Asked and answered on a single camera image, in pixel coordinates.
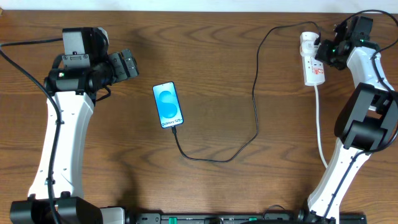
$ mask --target white robotic arm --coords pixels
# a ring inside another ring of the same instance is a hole
[[[91,115],[93,115],[94,103],[86,93],[76,95],[75,91],[57,92],[53,99],[61,111],[63,123],[60,129],[53,168],[53,179],[55,181],[53,184],[53,197],[59,198],[61,193],[64,192],[71,197],[83,198],[81,167],[88,122]],[[36,178],[28,193],[28,197],[34,195],[36,199],[47,199],[49,197],[46,180],[57,116],[49,101],[47,101],[47,105],[49,118],[42,158]]]
[[[369,24],[366,24],[369,22],[369,20],[368,18],[361,20],[361,18],[363,17],[356,18],[354,20],[355,25],[351,26],[350,28],[346,27],[346,29],[351,29],[352,33],[354,34],[355,32],[359,32],[356,29],[361,29],[360,31],[362,31],[362,34],[364,34],[364,29],[367,29],[367,26],[369,26]],[[353,41],[349,38],[350,37],[345,35],[345,40]],[[353,43],[344,43],[346,44],[344,46],[344,44],[340,45],[339,42],[335,40],[333,43],[335,46],[331,46],[332,44],[328,43],[326,40],[325,44],[326,47],[323,49],[320,47],[320,50],[331,50],[331,52],[334,53],[339,51],[339,47],[345,49],[347,49],[347,45],[352,47],[351,44]],[[338,64],[338,60],[341,60],[342,62],[346,60],[346,66],[352,73],[355,88],[360,86],[360,88],[363,88],[363,91],[355,91],[353,94],[354,96],[351,96],[349,102],[339,115],[338,121],[336,122],[335,134],[339,137],[336,140],[335,151],[329,166],[327,167],[326,172],[321,179],[321,182],[308,198],[308,211],[313,216],[313,219],[310,218],[309,221],[316,220],[315,216],[318,216],[332,220],[334,219],[336,224],[339,224],[340,203],[349,185],[352,183],[357,171],[359,171],[361,166],[370,158],[370,154],[364,154],[361,152],[364,150],[368,151],[377,148],[378,145],[382,144],[382,142],[388,140],[392,134],[391,128],[394,128],[395,123],[392,123],[387,127],[384,122],[388,122],[388,119],[391,117],[393,117],[393,120],[396,121],[397,105],[391,99],[387,99],[388,91],[377,78],[372,62],[372,56],[374,55],[375,51],[375,48],[357,46],[350,49],[348,57],[344,57],[345,52],[342,50],[339,51],[340,54],[337,56],[333,54],[333,57],[336,58],[333,58],[332,60],[325,60],[325,57],[322,57],[322,52],[320,55],[317,55],[317,59],[339,69],[343,69],[344,67],[341,67],[341,64]],[[381,67],[380,58],[381,54],[376,54],[376,58],[374,60],[376,68],[382,81],[391,90],[393,90],[393,87],[386,80],[386,76]],[[367,117],[366,114],[368,110],[382,113],[382,118],[376,119]],[[354,161],[352,167],[349,168],[350,163],[353,162],[353,158],[356,155],[358,155],[356,160]]]

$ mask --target white power strip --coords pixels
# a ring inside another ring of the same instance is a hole
[[[319,85],[325,82],[323,63],[315,60],[318,46],[314,41],[319,37],[314,32],[303,32],[300,36],[300,55],[303,58],[304,83],[307,86]]]
[[[316,105],[316,124],[317,124],[317,139],[318,139],[318,150],[321,157],[322,163],[325,168],[328,164],[323,157],[322,143],[321,143],[321,127],[319,122],[319,94],[318,87],[325,82],[325,71],[323,69],[322,62],[315,60],[315,55],[318,52],[319,46],[314,46],[315,40],[319,37],[314,32],[303,32],[300,36],[300,55],[303,58],[303,74],[304,84],[307,86],[314,86],[315,88],[315,105]]]

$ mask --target robotic arm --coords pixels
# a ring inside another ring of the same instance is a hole
[[[306,221],[309,222],[323,217],[339,224],[341,200],[370,153],[360,154],[349,168],[352,158],[362,151],[371,152],[385,145],[397,123],[396,102],[380,83],[372,63],[373,54],[380,49],[370,41],[372,23],[370,18],[354,17],[349,26],[346,22],[338,25],[334,41],[324,40],[315,56],[338,70],[348,67],[356,89],[336,121],[337,140],[329,166],[308,198]],[[386,80],[380,58],[381,54],[376,54],[376,68],[382,81],[393,90]],[[375,111],[380,118],[368,116],[368,110]]]
[[[53,198],[58,213],[66,223],[111,223],[124,221],[121,208],[104,212],[83,200],[81,168],[86,131],[94,112],[96,93],[117,82],[138,76],[136,61],[130,50],[108,55],[108,35],[102,28],[64,29],[65,55],[59,55],[44,81],[60,112],[62,125],[53,167]],[[64,68],[58,68],[61,60]],[[56,119],[54,107],[47,100],[49,118],[42,158],[36,178],[29,189],[28,200],[13,202],[10,218],[13,223],[47,223],[49,213],[47,173],[54,141]]]

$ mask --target blue phone screen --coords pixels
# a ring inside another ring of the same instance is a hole
[[[156,85],[153,90],[162,128],[182,124],[183,118],[174,82]]]

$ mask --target black cable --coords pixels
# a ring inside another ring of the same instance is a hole
[[[348,19],[351,19],[353,16],[356,16],[356,15],[361,14],[361,13],[364,13],[364,12],[380,12],[380,13],[382,13],[382,14],[385,14],[385,15],[389,16],[389,17],[396,23],[396,25],[398,26],[398,21],[397,21],[397,19],[396,19],[393,15],[389,14],[388,12],[385,12],[385,11],[382,11],[382,10],[376,10],[376,9],[369,9],[369,10],[363,10],[363,11],[357,12],[357,13],[355,13],[355,14],[349,16],[349,17],[348,17],[347,19],[345,19],[342,23],[346,22]],[[377,80],[379,81],[379,83],[381,83],[381,85],[382,85],[384,88],[386,88],[386,90],[390,93],[390,95],[392,96],[392,99],[395,101],[396,105],[398,106],[398,98],[397,98],[396,93],[395,93],[394,91],[392,91],[391,88],[390,88],[389,86],[387,86],[387,84],[384,83],[383,78],[381,78],[380,73],[379,73],[379,70],[377,69],[377,66],[376,66],[376,58],[377,58],[376,55],[377,55],[378,53],[382,52],[383,50],[387,50],[387,49],[389,49],[390,47],[394,46],[397,42],[398,42],[398,39],[397,39],[394,43],[388,45],[387,47],[384,47],[383,49],[380,49],[380,50],[375,51],[375,52],[373,53],[372,57],[371,57],[371,60],[372,60],[372,65],[373,65],[374,72],[376,73],[376,76],[377,76]],[[385,145],[379,146],[379,147],[377,147],[375,150],[372,150],[372,151],[362,151],[362,152],[359,152],[359,153],[357,153],[357,155],[355,155],[355,156],[352,158],[352,160],[351,160],[351,162],[350,162],[350,164],[349,164],[349,166],[348,166],[346,172],[344,173],[343,177],[342,177],[341,180],[340,180],[340,183],[338,184],[338,186],[337,186],[337,188],[336,188],[336,190],[335,190],[335,193],[332,194],[332,196],[331,196],[330,203],[329,203],[329,205],[328,205],[328,208],[326,209],[326,212],[325,212],[325,215],[323,216],[323,219],[326,219],[326,217],[328,216],[329,211],[330,211],[330,209],[331,209],[331,206],[333,205],[333,202],[334,202],[334,200],[335,200],[335,198],[336,198],[336,196],[337,196],[337,193],[338,193],[338,191],[340,190],[341,186],[343,185],[343,182],[344,182],[345,178],[347,177],[349,171],[351,170],[352,166],[353,166],[354,163],[356,162],[356,159],[357,159],[360,155],[362,155],[362,154],[373,154],[373,153],[376,153],[376,152],[380,152],[380,151],[385,150],[387,147],[389,147],[389,146],[396,140],[397,135],[398,135],[398,127],[396,127],[396,130],[395,130],[394,134],[392,135],[392,137],[390,138],[390,140],[389,140]]]
[[[192,160],[192,161],[217,162],[217,163],[227,163],[227,162],[231,162],[233,159],[235,159],[236,156],[238,156],[239,153],[241,153],[241,151],[242,151],[246,146],[248,146],[248,145],[257,137],[257,135],[259,134],[259,122],[258,122],[258,118],[257,118],[256,99],[255,99],[255,97],[254,97],[254,89],[255,89],[255,87],[256,87],[257,77],[258,77],[258,74],[259,74],[259,53],[260,53],[260,49],[261,49],[262,43],[264,43],[264,41],[267,39],[268,35],[269,35],[274,29],[295,27],[295,26],[300,26],[300,25],[303,25],[303,24],[313,24],[313,25],[315,25],[315,27],[318,29],[318,35],[319,35],[319,37],[318,37],[318,38],[316,39],[316,41],[314,42],[314,45],[318,45],[318,44],[320,43],[321,30],[320,30],[320,28],[318,27],[318,24],[316,24],[315,22],[307,21],[307,22],[300,22],[300,23],[298,23],[298,24],[292,24],[292,25],[287,25],[287,26],[277,26],[277,27],[272,28],[272,29],[267,33],[267,35],[263,38],[263,40],[261,41],[261,43],[260,43],[260,45],[259,45],[259,47],[258,47],[258,49],[257,49],[256,77],[254,78],[253,88],[252,88],[252,91],[251,91],[251,96],[252,96],[252,101],[253,101],[253,108],[254,108],[254,117],[255,117],[255,120],[256,120],[256,134],[253,136],[253,138],[251,138],[244,146],[242,146],[242,147],[240,148],[240,150],[238,150],[237,153],[235,153],[235,155],[234,155],[233,157],[231,157],[230,159],[223,160],[223,161],[217,161],[217,160],[213,160],[213,159],[197,159],[197,158],[192,158],[192,157],[187,156],[187,155],[182,151],[181,146],[180,146],[180,143],[178,142],[178,138],[177,138],[177,129],[175,128],[175,126],[172,126],[172,132],[173,132],[173,134],[174,134],[175,142],[177,143],[177,147],[178,147],[178,149],[180,150],[181,155],[182,155],[184,158],[189,159],[189,160]]]
[[[52,144],[52,149],[51,149],[51,155],[50,155],[50,162],[49,162],[49,173],[47,177],[47,187],[48,187],[48,192],[49,192],[49,204],[50,204],[50,209],[54,218],[54,221],[56,224],[61,224],[60,217],[58,216],[57,211],[55,210],[55,204],[54,204],[54,198],[53,198],[53,178],[52,178],[52,173],[53,173],[53,166],[54,166],[54,160],[55,160],[55,152],[57,150],[57,144],[58,144],[58,137],[60,134],[60,128],[61,128],[61,112],[57,106],[57,104],[54,102],[52,99],[50,93],[44,88],[42,84],[40,84],[31,74],[29,74],[26,70],[24,70],[21,66],[19,66],[17,63],[13,62],[3,51],[1,47],[6,47],[6,46],[16,46],[16,45],[29,45],[29,44],[44,44],[44,43],[51,43],[55,41],[61,41],[62,38],[57,38],[57,39],[49,39],[49,40],[36,40],[36,41],[25,41],[25,42],[13,42],[13,43],[5,43],[5,44],[0,44],[0,55],[4,57],[12,66],[16,67],[20,72],[22,72],[26,77],[28,77],[32,82],[34,82],[40,90],[46,95],[46,97],[49,99],[51,102],[51,105],[54,107],[55,113],[57,114],[57,120],[56,120],[56,128],[55,128],[55,135],[54,135],[54,141]]]
[[[282,206],[280,206],[280,205],[271,205],[271,206],[268,207],[268,208],[264,211],[264,213],[262,214],[262,219],[263,219],[263,220],[266,219],[266,215],[267,215],[268,211],[269,211],[270,209],[272,209],[272,208],[281,208],[281,209],[285,210],[285,208],[282,207]]]
[[[53,63],[52,63],[51,68],[58,68],[58,67],[60,66],[61,62],[62,62],[62,58],[63,58],[64,55],[65,55],[65,54],[59,54],[59,55],[57,55],[57,56],[55,57]]]
[[[107,99],[108,97],[111,96],[111,89],[109,89],[107,86],[104,86],[104,89],[106,91],[108,91],[108,93],[106,95],[101,96],[100,98],[98,98],[98,100],[96,100],[96,102]]]

